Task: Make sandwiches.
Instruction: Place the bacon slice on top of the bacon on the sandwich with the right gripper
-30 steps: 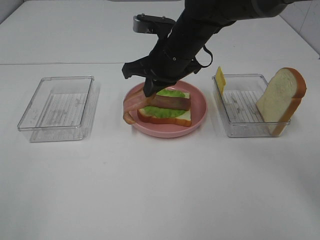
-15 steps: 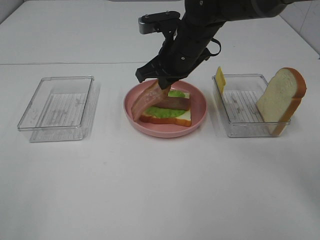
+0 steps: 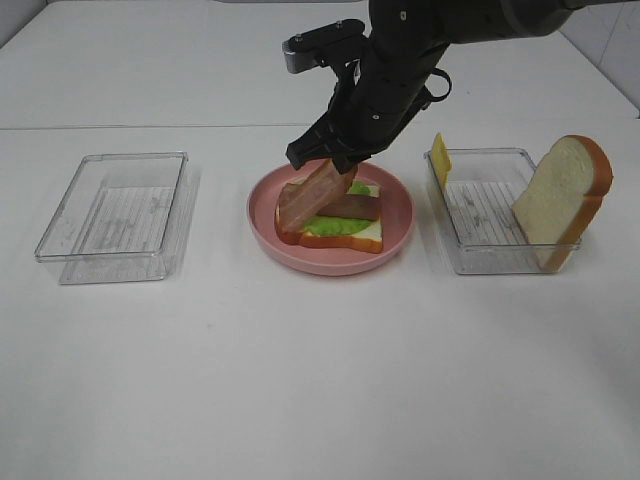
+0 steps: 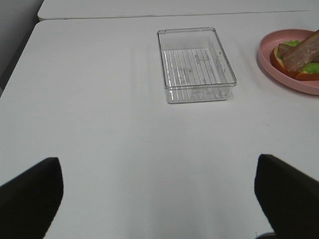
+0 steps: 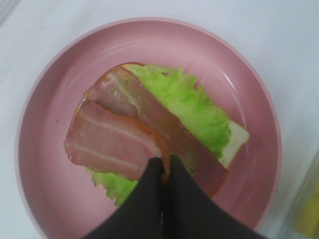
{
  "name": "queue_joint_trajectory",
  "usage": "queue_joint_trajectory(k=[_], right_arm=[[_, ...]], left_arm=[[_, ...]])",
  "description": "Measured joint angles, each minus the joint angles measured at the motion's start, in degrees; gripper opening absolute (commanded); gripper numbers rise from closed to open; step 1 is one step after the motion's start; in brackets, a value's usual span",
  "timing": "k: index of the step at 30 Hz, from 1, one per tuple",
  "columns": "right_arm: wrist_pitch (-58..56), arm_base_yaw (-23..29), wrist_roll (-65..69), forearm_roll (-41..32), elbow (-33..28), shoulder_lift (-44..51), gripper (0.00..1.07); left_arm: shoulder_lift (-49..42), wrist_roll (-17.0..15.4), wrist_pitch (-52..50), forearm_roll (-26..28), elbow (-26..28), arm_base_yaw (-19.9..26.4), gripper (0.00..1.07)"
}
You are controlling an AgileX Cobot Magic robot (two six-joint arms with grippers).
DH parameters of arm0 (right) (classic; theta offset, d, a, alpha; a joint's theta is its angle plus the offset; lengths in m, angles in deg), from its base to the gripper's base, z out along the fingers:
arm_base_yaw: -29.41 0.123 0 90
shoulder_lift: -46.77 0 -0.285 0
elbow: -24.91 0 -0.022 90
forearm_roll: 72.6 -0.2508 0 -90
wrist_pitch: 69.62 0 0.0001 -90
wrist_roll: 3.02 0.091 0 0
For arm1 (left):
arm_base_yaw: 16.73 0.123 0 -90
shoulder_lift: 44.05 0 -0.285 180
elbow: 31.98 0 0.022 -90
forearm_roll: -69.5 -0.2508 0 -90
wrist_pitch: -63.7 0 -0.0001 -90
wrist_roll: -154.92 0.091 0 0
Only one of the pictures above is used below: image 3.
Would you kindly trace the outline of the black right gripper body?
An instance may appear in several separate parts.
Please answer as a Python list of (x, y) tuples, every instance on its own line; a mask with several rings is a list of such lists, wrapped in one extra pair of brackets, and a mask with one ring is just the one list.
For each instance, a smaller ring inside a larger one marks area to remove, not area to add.
[(358, 81), (329, 110), (322, 153), (372, 155), (386, 149), (432, 101), (424, 85), (447, 47), (391, 52), (372, 35), (360, 58)]

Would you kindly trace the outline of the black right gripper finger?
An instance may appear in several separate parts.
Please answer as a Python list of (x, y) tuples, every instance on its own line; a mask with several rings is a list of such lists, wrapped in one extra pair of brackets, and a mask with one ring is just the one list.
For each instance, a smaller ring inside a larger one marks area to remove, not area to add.
[(299, 138), (288, 144), (286, 158), (293, 168), (301, 168), (310, 160), (331, 158), (339, 149), (330, 121), (318, 119)]
[(339, 174), (346, 174), (379, 152), (375, 148), (340, 148), (332, 152), (332, 163)]

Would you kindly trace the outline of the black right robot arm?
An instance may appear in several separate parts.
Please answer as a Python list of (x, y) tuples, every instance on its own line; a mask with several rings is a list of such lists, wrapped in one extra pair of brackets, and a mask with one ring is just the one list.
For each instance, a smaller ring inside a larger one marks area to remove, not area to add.
[(329, 67), (337, 77), (327, 111), (286, 150), (299, 169), (329, 158), (341, 173), (385, 149), (407, 124), (438, 101), (425, 83), (448, 80), (437, 64), (452, 44), (546, 36), (582, 1), (372, 1), (368, 27), (336, 21), (283, 44), (297, 74)]

